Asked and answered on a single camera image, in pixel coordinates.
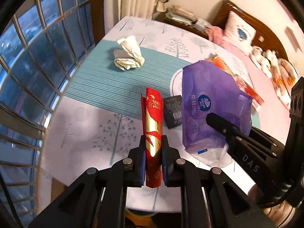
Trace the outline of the right hand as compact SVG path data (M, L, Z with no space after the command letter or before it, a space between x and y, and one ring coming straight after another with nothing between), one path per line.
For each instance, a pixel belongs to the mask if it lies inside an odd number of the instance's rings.
M255 184L248 192L248 196L257 202L262 197L262 191ZM293 207L287 200L278 205L262 208L263 213L273 221L276 227L288 227L292 223L292 219L296 217L296 211L299 207Z

